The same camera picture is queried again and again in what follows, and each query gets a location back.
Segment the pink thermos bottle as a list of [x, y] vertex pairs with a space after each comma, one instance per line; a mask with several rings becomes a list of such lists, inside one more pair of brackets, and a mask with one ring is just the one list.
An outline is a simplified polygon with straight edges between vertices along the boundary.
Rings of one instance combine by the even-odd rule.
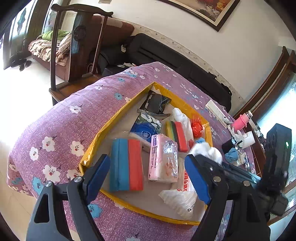
[[253, 114], [251, 111], [247, 111], [244, 114], [241, 114], [232, 124], [234, 132], [240, 131], [243, 128], [247, 127], [247, 124], [251, 120]]

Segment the white cloth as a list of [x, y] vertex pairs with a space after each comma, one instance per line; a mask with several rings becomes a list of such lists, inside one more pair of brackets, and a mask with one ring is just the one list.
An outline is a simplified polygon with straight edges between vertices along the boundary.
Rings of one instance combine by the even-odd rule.
[[187, 141], [194, 140], [190, 119], [179, 108], [171, 110], [171, 120], [180, 122]]

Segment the white towel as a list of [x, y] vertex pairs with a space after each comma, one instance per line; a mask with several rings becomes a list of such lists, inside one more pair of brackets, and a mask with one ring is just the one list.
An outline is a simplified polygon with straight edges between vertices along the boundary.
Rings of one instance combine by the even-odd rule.
[[220, 151], [215, 147], [210, 147], [207, 142], [195, 143], [188, 152], [188, 155], [189, 154], [192, 154], [193, 156], [202, 155], [218, 163], [219, 165], [222, 165], [223, 162]]

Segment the white red plastic bag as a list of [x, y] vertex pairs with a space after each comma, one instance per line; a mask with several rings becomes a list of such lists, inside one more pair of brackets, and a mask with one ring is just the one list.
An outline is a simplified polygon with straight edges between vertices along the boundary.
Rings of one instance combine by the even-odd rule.
[[185, 170], [185, 161], [178, 159], [178, 180], [171, 185], [170, 190], [163, 190], [159, 197], [172, 208], [181, 218], [190, 220], [193, 217], [197, 193], [191, 179]]

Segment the red plastic bag ball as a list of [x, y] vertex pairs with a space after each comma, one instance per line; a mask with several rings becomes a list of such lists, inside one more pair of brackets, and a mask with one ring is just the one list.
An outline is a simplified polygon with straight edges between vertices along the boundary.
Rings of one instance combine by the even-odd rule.
[[193, 132], [193, 137], [195, 139], [205, 137], [205, 127], [202, 125], [199, 117], [193, 117], [191, 119], [191, 128]]

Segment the yellow red sponge pack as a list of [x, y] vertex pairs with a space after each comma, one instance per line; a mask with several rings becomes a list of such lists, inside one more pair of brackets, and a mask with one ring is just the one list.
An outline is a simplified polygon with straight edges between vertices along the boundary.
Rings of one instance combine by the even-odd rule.
[[182, 123], [179, 121], [166, 121], [166, 135], [178, 145], [179, 152], [187, 152], [189, 150], [186, 141]]

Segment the black snack packet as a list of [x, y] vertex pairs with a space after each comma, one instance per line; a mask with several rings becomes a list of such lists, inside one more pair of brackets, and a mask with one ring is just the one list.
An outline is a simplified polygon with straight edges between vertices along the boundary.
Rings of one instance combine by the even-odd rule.
[[165, 116], [166, 114], [164, 114], [164, 110], [169, 103], [171, 103], [169, 97], [150, 90], [146, 100], [138, 109], [138, 112], [146, 112], [155, 116]]

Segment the blue floral tissue pack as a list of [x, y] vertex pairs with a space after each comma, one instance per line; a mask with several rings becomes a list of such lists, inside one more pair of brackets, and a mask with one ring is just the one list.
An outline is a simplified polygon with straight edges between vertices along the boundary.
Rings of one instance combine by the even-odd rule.
[[152, 136], [160, 134], [161, 128], [162, 123], [159, 120], [148, 113], [140, 113], [130, 130], [129, 136], [140, 140], [143, 149], [149, 152]]

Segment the white paper booklet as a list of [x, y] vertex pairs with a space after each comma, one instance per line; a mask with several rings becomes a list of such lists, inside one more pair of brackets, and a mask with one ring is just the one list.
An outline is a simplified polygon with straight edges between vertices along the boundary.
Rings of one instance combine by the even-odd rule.
[[218, 108], [218, 106], [212, 100], [209, 100], [205, 106], [217, 118], [217, 120], [220, 121], [224, 128], [227, 128], [228, 125], [233, 124], [233, 121], [227, 118], [227, 116]]

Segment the pink tissue pack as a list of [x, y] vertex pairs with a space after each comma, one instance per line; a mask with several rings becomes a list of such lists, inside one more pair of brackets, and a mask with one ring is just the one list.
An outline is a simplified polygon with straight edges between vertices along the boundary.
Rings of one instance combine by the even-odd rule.
[[160, 133], [151, 138], [148, 180], [176, 183], [178, 180], [178, 145]]

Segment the black sofa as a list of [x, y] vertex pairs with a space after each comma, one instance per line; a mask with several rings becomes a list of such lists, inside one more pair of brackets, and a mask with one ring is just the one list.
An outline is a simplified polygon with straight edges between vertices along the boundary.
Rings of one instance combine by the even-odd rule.
[[143, 33], [128, 37], [121, 45], [104, 47], [99, 55], [97, 69], [106, 77], [125, 70], [126, 66], [119, 67], [124, 63], [140, 66], [153, 62], [170, 67], [224, 106], [227, 112], [230, 111], [232, 92], [218, 82], [215, 74], [205, 71], [182, 54]]

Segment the blue red sponge pack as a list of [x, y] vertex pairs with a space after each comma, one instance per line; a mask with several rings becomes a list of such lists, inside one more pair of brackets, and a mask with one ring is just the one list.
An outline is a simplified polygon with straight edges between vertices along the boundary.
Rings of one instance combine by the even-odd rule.
[[144, 171], [142, 167], [142, 144], [136, 139], [116, 138], [111, 146], [109, 190], [142, 191]]

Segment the framed wall painting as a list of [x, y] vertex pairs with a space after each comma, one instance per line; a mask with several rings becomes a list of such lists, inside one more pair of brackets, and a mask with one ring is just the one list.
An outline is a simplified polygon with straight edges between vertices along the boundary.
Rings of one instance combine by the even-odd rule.
[[193, 15], [219, 32], [240, 0], [161, 0], [161, 2]]

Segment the small blue cloth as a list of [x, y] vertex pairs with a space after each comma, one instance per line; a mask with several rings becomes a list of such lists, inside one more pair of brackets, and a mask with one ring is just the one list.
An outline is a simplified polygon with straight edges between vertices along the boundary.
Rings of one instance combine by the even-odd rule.
[[226, 154], [225, 154], [225, 160], [228, 163], [236, 162], [238, 160], [238, 152], [235, 148], [231, 148]]

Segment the yellow edged cardboard tray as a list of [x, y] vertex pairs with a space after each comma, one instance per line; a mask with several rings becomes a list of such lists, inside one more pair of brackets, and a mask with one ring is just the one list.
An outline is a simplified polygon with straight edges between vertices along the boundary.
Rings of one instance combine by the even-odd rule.
[[[124, 118], [125, 115], [131, 116], [131, 109], [137, 101], [144, 97], [149, 90], [155, 89], [159, 93], [172, 99], [172, 105], [179, 108], [188, 117], [195, 117], [199, 114], [189, 104], [175, 95], [162, 85], [153, 82], [139, 92], [129, 103], [125, 104], [97, 133], [89, 148], [85, 151], [79, 163], [79, 170], [85, 173], [93, 164], [96, 158], [105, 152], [111, 151], [111, 140], [124, 133], [116, 132], [115, 127]], [[142, 149], [142, 167], [144, 172], [144, 189], [142, 191], [132, 192], [111, 192], [109, 190], [109, 181], [103, 183], [100, 190], [102, 194], [110, 198], [115, 203], [131, 210], [135, 213], [154, 218], [163, 222], [176, 225], [198, 226], [207, 208], [206, 204], [197, 200], [193, 208], [193, 216], [190, 219], [184, 219], [178, 215], [172, 208], [168, 207], [159, 197], [159, 193], [170, 187], [168, 183], [158, 183], [148, 180], [149, 148]]]

